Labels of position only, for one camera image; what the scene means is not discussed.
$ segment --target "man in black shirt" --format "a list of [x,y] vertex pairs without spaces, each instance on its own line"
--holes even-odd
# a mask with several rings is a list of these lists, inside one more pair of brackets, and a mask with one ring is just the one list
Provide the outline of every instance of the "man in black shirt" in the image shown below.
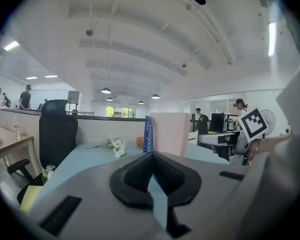
[[29,93],[30,90],[31,90],[31,85],[27,84],[25,87],[25,91],[23,91],[20,95],[19,108],[21,110],[31,109],[30,107],[31,94]]
[[4,97],[4,105],[8,108],[10,108],[11,106],[11,100],[8,99],[7,95],[5,93],[3,93],[3,97]]

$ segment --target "desk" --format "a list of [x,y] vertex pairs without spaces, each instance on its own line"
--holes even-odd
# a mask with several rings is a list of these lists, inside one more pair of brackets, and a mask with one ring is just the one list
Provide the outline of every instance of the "desk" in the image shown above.
[[35,172],[40,174],[41,172],[37,169],[40,167],[37,166],[38,163],[34,150],[33,139],[34,137],[29,135],[21,135],[20,139],[16,139],[15,134],[12,131],[0,126],[0,159],[13,151],[19,150],[23,147],[28,147],[30,160]]
[[[75,174],[94,166],[109,163],[117,159],[124,159],[124,157],[116,158],[111,148],[90,148],[98,144],[96,143],[82,143],[78,145],[58,166],[51,178],[44,184],[44,187],[38,194],[37,198],[33,202],[32,209],[36,209],[38,200],[43,198],[47,193],[60,186],[63,182],[74,176]],[[137,146],[136,142],[126,142],[127,155],[135,156],[143,151]],[[220,158],[217,154],[214,154],[212,150],[188,143],[185,151],[185,157],[205,162],[229,164],[229,162],[223,158]]]

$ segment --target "black office chair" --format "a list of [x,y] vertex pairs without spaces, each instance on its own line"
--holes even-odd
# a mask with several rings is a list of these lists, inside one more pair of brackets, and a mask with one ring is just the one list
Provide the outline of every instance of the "black office chair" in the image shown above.
[[[57,168],[76,145],[78,121],[66,115],[66,104],[65,99],[53,99],[42,106],[39,120],[39,157],[44,169],[49,165]],[[29,185],[43,186],[42,173],[33,178],[25,168],[29,163],[28,159],[18,161],[8,167],[8,173],[12,174],[20,170],[29,181]],[[29,185],[17,195],[20,204]]]
[[199,117],[199,122],[198,122],[199,135],[208,134],[208,121],[209,121],[209,117],[207,117],[205,114],[202,114]]

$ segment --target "orange object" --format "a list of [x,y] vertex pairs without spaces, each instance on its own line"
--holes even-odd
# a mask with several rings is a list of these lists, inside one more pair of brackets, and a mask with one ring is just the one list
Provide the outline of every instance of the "orange object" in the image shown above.
[[136,145],[137,145],[140,149],[142,149],[142,150],[144,150],[144,141],[145,141],[145,138],[144,138],[144,137],[137,137],[137,138],[136,138]]

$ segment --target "person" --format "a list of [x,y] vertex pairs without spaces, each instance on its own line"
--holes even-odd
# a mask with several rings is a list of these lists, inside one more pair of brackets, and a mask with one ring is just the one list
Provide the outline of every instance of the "person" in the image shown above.
[[25,91],[23,91],[20,95],[20,99],[19,99],[19,108],[21,110],[27,110],[27,109],[31,109],[30,106],[30,99],[31,99],[31,94],[29,93],[29,91],[31,90],[31,85],[27,84],[25,86]]
[[[234,107],[236,107],[237,110],[239,110],[238,117],[241,117],[247,113],[248,104],[245,104],[244,100],[242,98],[239,98],[236,100],[236,102],[233,104]],[[227,119],[228,123],[233,123],[233,125],[239,126],[240,123],[238,122],[238,118],[236,119]]]
[[5,106],[5,97],[2,94],[2,89],[0,87],[0,107],[4,107]]
[[11,106],[11,100],[8,99],[7,95],[5,93],[3,93],[3,97],[4,97],[4,105],[8,108],[10,108]]
[[195,120],[199,120],[199,118],[201,117],[201,108],[197,108],[196,110],[195,110],[195,112],[196,112],[196,115],[195,115]]
[[48,100],[45,98],[44,101],[42,103],[40,103],[38,110],[41,110],[43,105],[47,102]]
[[233,104],[233,106],[236,107],[237,110],[239,110],[240,112],[239,117],[247,113],[248,104],[245,104],[242,98],[237,99],[235,104]]

